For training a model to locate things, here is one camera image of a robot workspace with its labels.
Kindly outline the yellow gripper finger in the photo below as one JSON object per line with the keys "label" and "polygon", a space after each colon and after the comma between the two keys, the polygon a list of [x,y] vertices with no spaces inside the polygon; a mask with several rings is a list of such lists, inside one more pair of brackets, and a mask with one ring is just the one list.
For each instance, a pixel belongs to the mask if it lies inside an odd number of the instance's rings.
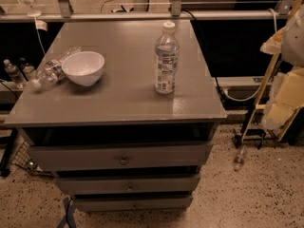
{"label": "yellow gripper finger", "polygon": [[304,105],[304,68],[295,67],[288,73],[278,72],[272,82],[269,101],[263,109],[261,124],[277,130]]}
{"label": "yellow gripper finger", "polygon": [[260,47],[260,51],[266,54],[275,55],[281,52],[281,45],[283,40],[285,28],[279,29]]}

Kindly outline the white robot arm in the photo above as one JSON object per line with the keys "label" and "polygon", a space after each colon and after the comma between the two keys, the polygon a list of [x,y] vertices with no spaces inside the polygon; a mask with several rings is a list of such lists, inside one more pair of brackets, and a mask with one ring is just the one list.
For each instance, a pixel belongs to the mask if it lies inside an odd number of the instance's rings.
{"label": "white robot arm", "polygon": [[280,52],[282,60],[293,66],[288,73],[278,72],[274,77],[270,99],[263,110],[262,126],[276,130],[304,105],[304,6],[260,50],[271,55]]}

